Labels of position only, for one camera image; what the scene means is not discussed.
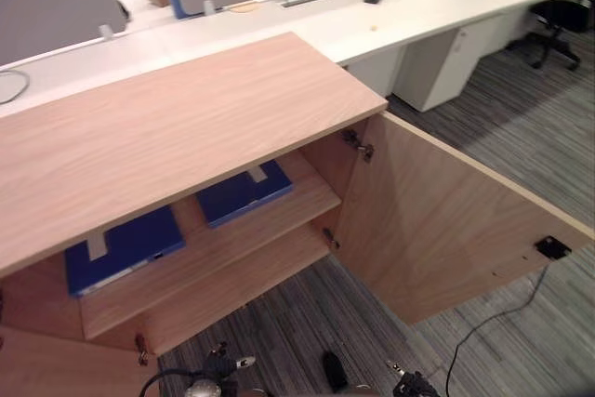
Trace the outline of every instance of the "cabinet top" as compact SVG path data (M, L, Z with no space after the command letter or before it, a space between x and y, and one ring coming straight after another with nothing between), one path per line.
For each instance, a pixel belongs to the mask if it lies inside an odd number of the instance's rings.
M0 119L0 276L386 108L292 33Z

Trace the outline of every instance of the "open cabinet door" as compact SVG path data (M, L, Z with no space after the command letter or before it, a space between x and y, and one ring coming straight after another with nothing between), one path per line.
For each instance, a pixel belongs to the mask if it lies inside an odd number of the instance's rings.
M572 249L593 230L514 182L384 112L363 138L337 224L339 260L403 321L504 285L549 262L534 243Z
M130 351L36 335L0 326L0 394L43 397L130 397L157 372ZM148 397L157 397L153 385Z

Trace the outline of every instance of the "office chair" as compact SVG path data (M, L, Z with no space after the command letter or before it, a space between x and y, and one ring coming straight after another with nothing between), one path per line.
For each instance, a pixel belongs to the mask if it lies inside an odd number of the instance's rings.
M571 51L569 43L559 39L562 31L585 33L592 28L595 13L595 0L587 0L589 6L569 0L548 0L531 8L531 12L541 17L549 30L550 36L539 33L529 33L521 41L511 43L508 48L513 49L523 42L533 42L543 47L541 59L531 63L534 69L540 69L553 49L572 61L568 70L576 70L580 65L580 58Z

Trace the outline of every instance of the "blue binder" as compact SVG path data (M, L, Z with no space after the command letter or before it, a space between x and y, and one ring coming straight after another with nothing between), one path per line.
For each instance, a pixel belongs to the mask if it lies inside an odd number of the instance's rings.
M271 160L196 193L206 223L216 228L290 192L291 180Z
M68 291L81 297L184 246L169 206L105 232L107 254L91 260L87 242L65 251Z

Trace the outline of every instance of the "white desk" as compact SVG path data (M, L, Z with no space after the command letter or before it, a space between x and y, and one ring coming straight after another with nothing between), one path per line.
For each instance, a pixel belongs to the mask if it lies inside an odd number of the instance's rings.
M539 1L383 0L373 6L362 0L321 0L291 8L267 2L250 13L173 20L168 8L144 4L143 10L142 0L128 0L138 22L112 41L16 66L32 77L32 84L21 98L0 106L0 116L288 31L346 65Z

